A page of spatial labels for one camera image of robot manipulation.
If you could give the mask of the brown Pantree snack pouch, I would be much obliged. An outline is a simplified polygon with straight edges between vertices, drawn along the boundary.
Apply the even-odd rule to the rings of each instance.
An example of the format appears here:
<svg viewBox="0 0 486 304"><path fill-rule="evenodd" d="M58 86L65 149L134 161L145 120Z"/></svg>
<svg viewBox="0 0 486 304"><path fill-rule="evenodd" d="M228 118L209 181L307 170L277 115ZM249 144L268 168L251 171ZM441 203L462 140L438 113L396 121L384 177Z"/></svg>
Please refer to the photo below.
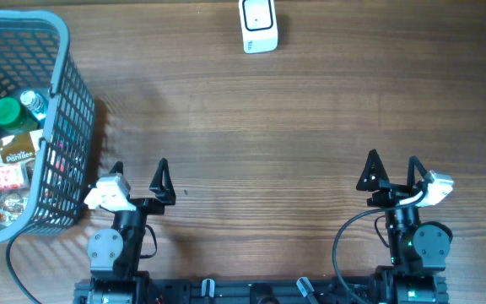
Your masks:
<svg viewBox="0 0 486 304"><path fill-rule="evenodd" d="M0 166L33 160L42 135L43 130L38 129L0 138Z"/></svg>

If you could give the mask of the blue Listerine mouthwash bottle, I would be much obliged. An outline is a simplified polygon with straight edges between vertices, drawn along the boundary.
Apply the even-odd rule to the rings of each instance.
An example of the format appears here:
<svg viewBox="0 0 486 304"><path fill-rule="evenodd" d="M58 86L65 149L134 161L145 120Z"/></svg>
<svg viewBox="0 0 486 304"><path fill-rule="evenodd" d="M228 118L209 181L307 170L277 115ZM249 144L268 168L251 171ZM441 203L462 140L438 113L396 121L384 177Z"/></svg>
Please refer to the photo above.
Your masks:
<svg viewBox="0 0 486 304"><path fill-rule="evenodd" d="M39 92L26 90L20 95L19 101L43 126L48 112L48 100Z"/></svg>

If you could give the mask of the red white small packet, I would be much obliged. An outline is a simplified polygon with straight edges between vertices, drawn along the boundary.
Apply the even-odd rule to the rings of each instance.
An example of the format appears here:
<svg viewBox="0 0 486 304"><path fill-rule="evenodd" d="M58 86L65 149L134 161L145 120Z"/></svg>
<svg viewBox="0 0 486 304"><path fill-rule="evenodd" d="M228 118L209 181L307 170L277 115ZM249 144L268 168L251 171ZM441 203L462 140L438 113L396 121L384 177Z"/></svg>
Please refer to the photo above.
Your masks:
<svg viewBox="0 0 486 304"><path fill-rule="evenodd" d="M0 192L30 186L27 169L23 164L0 166Z"/></svg>

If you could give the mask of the green lid jar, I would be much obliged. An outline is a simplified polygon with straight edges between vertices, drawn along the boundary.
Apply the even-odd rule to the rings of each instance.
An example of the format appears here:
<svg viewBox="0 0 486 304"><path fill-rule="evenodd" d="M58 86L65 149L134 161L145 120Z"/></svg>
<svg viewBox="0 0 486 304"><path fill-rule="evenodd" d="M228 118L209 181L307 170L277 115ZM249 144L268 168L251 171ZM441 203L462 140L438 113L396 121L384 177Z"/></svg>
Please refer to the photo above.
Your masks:
<svg viewBox="0 0 486 304"><path fill-rule="evenodd" d="M39 127L38 121L13 97L0 99L0 128L11 134L28 133Z"/></svg>

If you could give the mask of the black red hex wrench pack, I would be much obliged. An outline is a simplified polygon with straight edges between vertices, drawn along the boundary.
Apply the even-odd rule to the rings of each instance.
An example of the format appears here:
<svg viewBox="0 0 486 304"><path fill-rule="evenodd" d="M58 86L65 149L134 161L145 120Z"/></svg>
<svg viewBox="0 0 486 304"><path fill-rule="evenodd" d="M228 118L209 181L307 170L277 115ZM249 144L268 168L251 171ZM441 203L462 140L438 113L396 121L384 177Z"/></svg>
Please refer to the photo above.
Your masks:
<svg viewBox="0 0 486 304"><path fill-rule="evenodd" d="M79 163L80 161L81 159L79 157L67 161L64 156L57 156L52 151L49 164L56 171L60 172L60 174L56 174L52 169L49 169L46 173L46 182L52 187L65 191L70 197L77 199L79 188L74 183L78 183L79 171L75 163Z"/></svg>

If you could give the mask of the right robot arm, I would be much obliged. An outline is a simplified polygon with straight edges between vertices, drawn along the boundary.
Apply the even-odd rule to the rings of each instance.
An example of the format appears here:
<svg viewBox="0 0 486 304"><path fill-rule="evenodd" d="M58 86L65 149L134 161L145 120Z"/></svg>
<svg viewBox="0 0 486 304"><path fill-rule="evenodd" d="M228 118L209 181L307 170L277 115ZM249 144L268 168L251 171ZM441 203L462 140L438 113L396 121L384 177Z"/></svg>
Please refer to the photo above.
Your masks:
<svg viewBox="0 0 486 304"><path fill-rule="evenodd" d="M390 181L378 152L369 152L356 185L371 192L370 207L382 211L386 220L391 266L379 266L367 291L359 295L371 303L447 303L446 268L453 234L438 221L423 222L419 211L435 206L454 186L451 176L426 170L413 156L408 161L405 184Z"/></svg>

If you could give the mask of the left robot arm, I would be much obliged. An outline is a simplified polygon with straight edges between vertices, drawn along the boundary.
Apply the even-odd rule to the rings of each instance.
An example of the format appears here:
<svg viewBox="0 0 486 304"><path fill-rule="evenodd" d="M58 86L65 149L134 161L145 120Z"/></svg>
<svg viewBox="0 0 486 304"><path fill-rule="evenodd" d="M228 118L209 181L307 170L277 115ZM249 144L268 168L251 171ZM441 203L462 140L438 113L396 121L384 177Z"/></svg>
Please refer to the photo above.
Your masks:
<svg viewBox="0 0 486 304"><path fill-rule="evenodd" d="M143 254L147 232L155 236L147 224L150 215L162 215L167 206L176 203L176 192L170 179L168 160L163 158L148 190L150 198L132 198L131 187L123 176L123 163L118 161L109 173L100 177L84 199L89 209L105 209L114 215L111 227L96 231L87 244L91 278L76 284L75 303L163 303L159 288L140 271L139 263L152 258L155 252Z"/></svg>

